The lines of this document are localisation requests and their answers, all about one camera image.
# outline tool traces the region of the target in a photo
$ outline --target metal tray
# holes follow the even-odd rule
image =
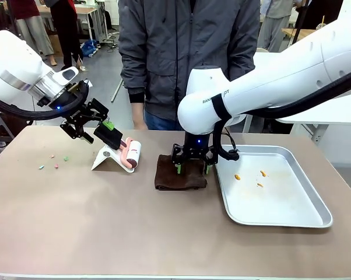
[[[232,149],[231,145],[223,147]],[[289,150],[279,146],[237,148],[237,162],[220,157],[216,166],[226,211],[232,220],[254,226],[332,225],[330,211]]]

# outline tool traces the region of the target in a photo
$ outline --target brown towel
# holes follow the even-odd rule
[[[159,191],[185,191],[206,188],[203,176],[204,162],[192,159],[182,165],[181,174],[171,162],[170,156],[160,155],[157,161],[155,188]]]

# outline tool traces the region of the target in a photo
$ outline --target white stand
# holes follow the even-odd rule
[[[117,162],[118,165],[120,165],[123,169],[125,169],[126,172],[133,173],[135,169],[134,168],[129,169],[129,168],[125,167],[120,161],[120,156],[121,156],[120,150],[112,150],[108,145],[106,145],[100,149],[100,151],[99,151],[99,153],[94,161],[92,170],[94,170],[98,165],[100,165],[102,162],[104,162],[106,159],[108,159],[110,157],[115,162]]]

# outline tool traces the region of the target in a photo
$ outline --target beige pants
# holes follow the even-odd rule
[[[42,51],[44,55],[54,53],[50,39],[47,36],[45,26],[40,16],[32,16],[27,19],[16,20],[16,25],[23,35],[26,43],[36,52]]]

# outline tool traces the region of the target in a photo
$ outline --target person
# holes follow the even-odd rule
[[[8,0],[13,17],[26,43],[37,53],[49,57],[51,66],[56,66],[50,39],[47,36],[40,12],[34,0]]]
[[[259,5],[259,0],[120,0],[121,77],[134,128],[181,130],[177,107],[194,67],[215,65],[231,81],[253,70]]]
[[[294,4],[301,6],[303,0],[263,0],[261,14],[265,16],[259,36],[258,47],[270,53],[278,53],[287,28]]]
[[[57,30],[64,66],[62,70],[72,66],[72,58],[77,69],[85,71],[82,64],[83,54],[78,39],[77,13],[73,0],[40,0],[42,5],[50,8],[52,20]]]

